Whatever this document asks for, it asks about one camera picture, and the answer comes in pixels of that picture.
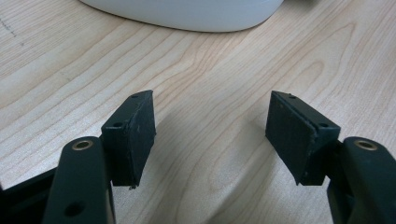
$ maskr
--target black bracket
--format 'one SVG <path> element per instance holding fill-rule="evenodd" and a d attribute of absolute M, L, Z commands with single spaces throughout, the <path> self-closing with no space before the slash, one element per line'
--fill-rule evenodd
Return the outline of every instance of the black bracket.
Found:
<path fill-rule="evenodd" d="M 396 161 L 366 138 L 340 143 L 340 130 L 296 96 L 272 92 L 265 133 L 296 183 L 330 178 L 334 223 L 396 223 Z"/>
<path fill-rule="evenodd" d="M 57 168 L 0 192 L 0 223 L 114 223 L 113 186 L 139 185 L 155 137 L 152 91 L 128 97 L 98 137 L 64 146 Z"/>

